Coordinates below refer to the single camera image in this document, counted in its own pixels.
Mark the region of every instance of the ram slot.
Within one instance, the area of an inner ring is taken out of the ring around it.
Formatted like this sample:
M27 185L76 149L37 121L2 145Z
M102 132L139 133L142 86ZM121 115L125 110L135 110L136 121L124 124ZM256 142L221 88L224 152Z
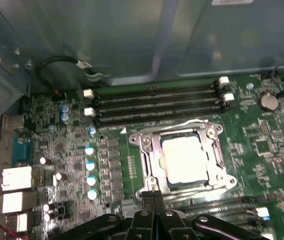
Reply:
M117 117L117 116L124 116L124 115L144 115L149 113L161 113L164 111L183 111L183 109L202 109L202 108L210 108L212 106L216 106L214 101L209 102L201 102L201 103L180 103L175 105L169 105L169 106L149 106L145 108L138 108L138 109L122 109L122 110L112 110L112 111L106 111L102 112L98 111L97 115L99 115L101 118L106 117Z
M127 92L117 92L112 94L99 94L98 99L112 100L116 98L131 98L136 96L144 95L154 95L158 93L175 93L175 92L189 92L189 91L204 91L204 90L213 90L211 84L198 85L198 86L187 86L187 87L166 87L166 88L154 88L154 89L143 89Z
M122 112L126 110L136 110L136 109L149 109L149 108L162 108L165 106L180 106L184 104L194 104L194 105L201 105L208 102L214 103L215 101L218 101L219 99L216 97L205 97L205 98L198 98L198 97L183 97L182 99L157 99L157 100L151 100L147 102L141 102L138 101L137 103L123 103L123 104L110 104L106 106L96 107L95 109L99 113L106 113L106 112Z
M196 96L198 98L211 98L215 97L213 90L190 90L190 91L177 91L177 92L163 92L163 93L154 93L154 94L141 94L133 96L124 96L124 97L113 97L110 95L110 99L97 99L93 101L94 106L103 106L110 104L122 104L122 103L141 103L143 101L153 101L158 99L170 100L170 99L183 99L187 96Z
M201 111L192 111L191 113L183 113L181 114L168 114L168 115L162 115L162 116L148 116L148 117L134 117L131 119L126 120L110 120L101 122L99 121L99 118L95 119L95 125L97 128L104 128L104 127L123 127L127 125L140 125L140 124L146 124L150 122L157 122L157 121L175 121L175 120L187 120L192 118L198 118L198 117L209 117L216 114L222 114L225 110L221 110L218 108L215 109L205 109Z

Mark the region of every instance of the solid capacitor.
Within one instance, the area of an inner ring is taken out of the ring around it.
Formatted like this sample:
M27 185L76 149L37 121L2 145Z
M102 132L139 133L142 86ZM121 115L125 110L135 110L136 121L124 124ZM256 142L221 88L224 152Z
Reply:
M89 176L87 179L86 179L86 183L89 185L89 186L93 186L97 183L97 179L95 176Z
M95 189L91 189L87 192L87 197L90 200L95 200L98 196L98 192Z
M87 164L85 164L85 168L88 171L93 171L96 168L96 164L93 161L89 161Z
M62 113L67 113L69 111L69 107L67 105L62 105L60 110Z
M69 120L69 114L67 113L62 113L61 116L60 116L62 122L66 123L68 120Z

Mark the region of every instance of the integrated circuit chip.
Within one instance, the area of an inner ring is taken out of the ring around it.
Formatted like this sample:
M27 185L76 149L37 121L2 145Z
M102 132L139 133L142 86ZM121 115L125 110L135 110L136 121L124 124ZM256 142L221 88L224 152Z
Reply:
M74 170L82 170L82 163L81 162L76 162L73 164Z
M109 158L116 158L120 156L120 151L118 149L108 150L107 155Z
M61 190L60 191L60 198L66 198L68 196L67 190Z
M81 212L81 219L84 221L88 221L91 219L91 212L90 211L84 211Z
M122 190L123 182L121 180L111 181L111 190Z
M112 201L113 202L118 202L124 200L125 196L123 192L115 192L112 193Z
M73 126L74 126L74 127L80 126L80 121L74 121L74 122L73 122Z
M60 152L64 152L64 143L59 143L59 144L57 144L56 145L56 147L55 147L55 151L57 152L57 153L60 153Z
M111 180L122 178L121 169L112 170L110 172L110 178L111 178Z
M116 169L121 166L120 160L109 160L108 166L110 169Z
M39 146L41 149L45 149L48 147L49 142L47 140L43 140L39 142Z
M106 141L106 145L108 148L113 148L119 146L119 140L118 139L108 139Z

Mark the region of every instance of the mounting screw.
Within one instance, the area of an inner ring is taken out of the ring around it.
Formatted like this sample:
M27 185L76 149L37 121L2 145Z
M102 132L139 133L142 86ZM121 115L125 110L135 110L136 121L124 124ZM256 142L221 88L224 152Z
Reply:
M249 83L246 85L246 88L249 89L249 90L253 90L253 89L254 89L253 83L249 82Z
M14 49L14 54L16 54L16 55L20 55L20 48L16 48L16 49Z
M148 138L148 137L144 137L144 138L142 139L142 143L143 143L144 145L148 145L150 142L151 142L151 140L150 140L150 138Z
M20 69L20 64L14 64L13 66L12 66L14 69Z
M149 215L148 211L141 211L141 216L147 216Z
M118 220L118 219L115 216L109 216L108 219L107 219L108 222L114 222L116 220Z
M33 63L31 60L28 60L25 64L24 64L24 67L27 69L27 70L32 70L33 69Z
M199 219L199 221L202 222L202 223L206 223L206 222L209 221L209 219L208 219L207 217L205 217L205 216L200 216L198 219Z
M168 217L172 217L173 216L173 212L172 211L166 211L165 215Z
M209 138L214 138L216 136L216 131L213 129L213 128L209 128L207 131L206 131L206 135L209 137Z

